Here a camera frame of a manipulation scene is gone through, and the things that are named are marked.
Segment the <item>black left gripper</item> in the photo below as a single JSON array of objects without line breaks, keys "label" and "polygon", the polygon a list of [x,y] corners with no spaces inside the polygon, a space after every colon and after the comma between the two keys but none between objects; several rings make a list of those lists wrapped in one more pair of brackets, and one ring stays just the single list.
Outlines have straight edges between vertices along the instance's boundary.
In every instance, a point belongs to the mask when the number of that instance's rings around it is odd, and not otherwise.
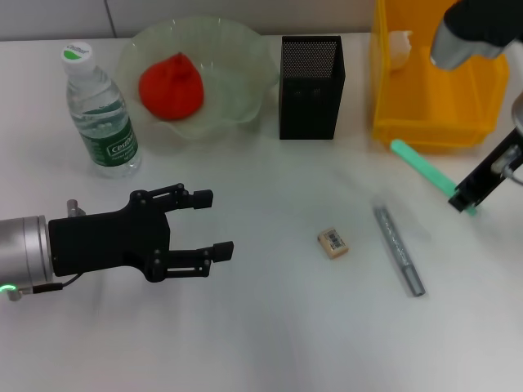
[{"label": "black left gripper", "polygon": [[166,278],[208,277],[212,263],[229,261],[232,241],[195,250],[168,251],[167,212],[210,208],[210,189],[188,191],[182,183],[134,191],[115,212],[51,220],[48,223],[54,274],[63,277],[132,267],[152,283]]}]

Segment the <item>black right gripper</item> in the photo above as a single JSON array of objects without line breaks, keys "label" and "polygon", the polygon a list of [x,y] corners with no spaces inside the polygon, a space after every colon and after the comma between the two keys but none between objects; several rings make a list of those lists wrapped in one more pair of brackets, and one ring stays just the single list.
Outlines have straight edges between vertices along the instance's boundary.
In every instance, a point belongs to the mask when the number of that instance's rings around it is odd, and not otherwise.
[{"label": "black right gripper", "polygon": [[505,167],[515,171],[522,165],[522,133],[514,128],[487,157],[455,188],[448,203],[458,212],[477,213],[481,203],[505,179]]}]

